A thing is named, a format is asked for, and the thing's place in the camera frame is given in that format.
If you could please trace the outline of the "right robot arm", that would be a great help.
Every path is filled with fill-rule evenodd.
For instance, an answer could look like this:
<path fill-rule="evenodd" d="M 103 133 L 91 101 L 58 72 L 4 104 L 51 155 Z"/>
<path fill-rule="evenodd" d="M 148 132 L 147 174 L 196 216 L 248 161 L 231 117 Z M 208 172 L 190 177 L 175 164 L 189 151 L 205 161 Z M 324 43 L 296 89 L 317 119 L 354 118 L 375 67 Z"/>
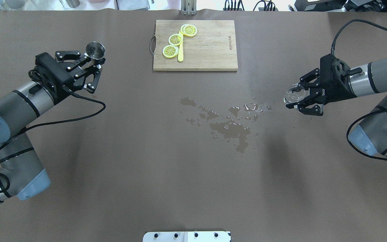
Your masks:
<path fill-rule="evenodd" d="M 351 68 L 327 54 L 318 68 L 287 89 L 284 103 L 305 115 L 322 116 L 326 104 L 380 93 L 386 96 L 349 126 L 346 138 L 358 153 L 387 161 L 387 58 Z"/>

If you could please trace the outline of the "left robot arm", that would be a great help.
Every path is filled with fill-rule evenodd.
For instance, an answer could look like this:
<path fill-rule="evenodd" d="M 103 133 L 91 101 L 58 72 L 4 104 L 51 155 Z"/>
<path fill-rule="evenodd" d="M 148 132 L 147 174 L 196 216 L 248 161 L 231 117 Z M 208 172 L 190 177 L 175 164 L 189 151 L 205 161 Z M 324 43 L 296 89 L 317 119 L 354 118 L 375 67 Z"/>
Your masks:
<path fill-rule="evenodd" d="M 105 51 L 44 52 L 35 57 L 28 72 L 30 80 L 0 98 L 0 204 L 11 197 L 26 200 L 45 191 L 51 184 L 27 131 L 48 110 L 82 89 L 94 93 L 105 62 Z"/>

